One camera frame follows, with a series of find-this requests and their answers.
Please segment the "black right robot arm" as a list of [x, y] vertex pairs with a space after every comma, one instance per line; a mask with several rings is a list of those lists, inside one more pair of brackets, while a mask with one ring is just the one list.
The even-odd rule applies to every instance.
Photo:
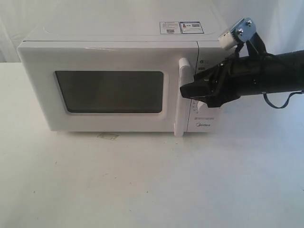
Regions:
[[304, 52], [280, 55], [264, 53], [258, 58], [250, 56], [226, 58], [223, 62], [194, 75], [191, 83], [180, 87], [182, 97], [201, 101], [209, 108], [242, 96], [289, 92], [304, 92]]

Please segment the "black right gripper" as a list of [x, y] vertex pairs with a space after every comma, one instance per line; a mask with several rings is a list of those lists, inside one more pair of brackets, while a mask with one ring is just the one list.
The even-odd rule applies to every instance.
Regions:
[[228, 58], [194, 75], [192, 83], [180, 87], [183, 98], [219, 108], [242, 96], [264, 91], [264, 58]]

